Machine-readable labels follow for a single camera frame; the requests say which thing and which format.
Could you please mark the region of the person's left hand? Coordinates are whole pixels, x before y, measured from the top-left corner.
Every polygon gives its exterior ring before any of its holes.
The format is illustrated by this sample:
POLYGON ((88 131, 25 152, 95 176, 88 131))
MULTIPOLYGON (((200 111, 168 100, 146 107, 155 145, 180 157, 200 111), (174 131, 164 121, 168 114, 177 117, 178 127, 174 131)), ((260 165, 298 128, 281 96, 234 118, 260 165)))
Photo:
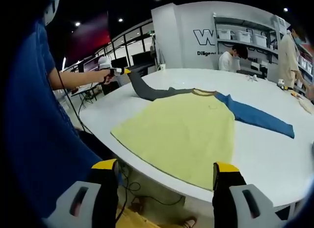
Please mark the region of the person's left hand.
POLYGON ((99 73, 99 83, 103 83, 105 85, 109 84, 114 77, 114 70, 113 69, 102 69, 98 71, 99 73))

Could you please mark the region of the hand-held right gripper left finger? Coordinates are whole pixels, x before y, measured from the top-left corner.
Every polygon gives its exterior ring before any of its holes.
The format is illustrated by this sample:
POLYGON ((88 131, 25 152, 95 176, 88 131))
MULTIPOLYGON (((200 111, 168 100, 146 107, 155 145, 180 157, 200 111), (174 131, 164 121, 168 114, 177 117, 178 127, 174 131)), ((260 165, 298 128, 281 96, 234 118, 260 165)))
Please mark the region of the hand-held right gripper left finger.
POLYGON ((49 228, 114 228, 118 176, 117 159, 96 163, 85 181, 76 181, 57 199, 44 224, 49 228))

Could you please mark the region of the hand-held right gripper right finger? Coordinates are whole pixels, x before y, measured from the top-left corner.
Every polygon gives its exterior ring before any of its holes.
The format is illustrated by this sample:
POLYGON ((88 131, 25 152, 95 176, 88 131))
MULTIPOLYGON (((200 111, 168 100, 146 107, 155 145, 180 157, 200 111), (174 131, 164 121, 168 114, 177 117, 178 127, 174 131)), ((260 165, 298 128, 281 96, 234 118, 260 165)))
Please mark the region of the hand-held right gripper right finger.
POLYGON ((289 207, 276 209, 256 186, 247 184, 232 164, 213 164, 214 226, 216 228, 280 228, 289 207))

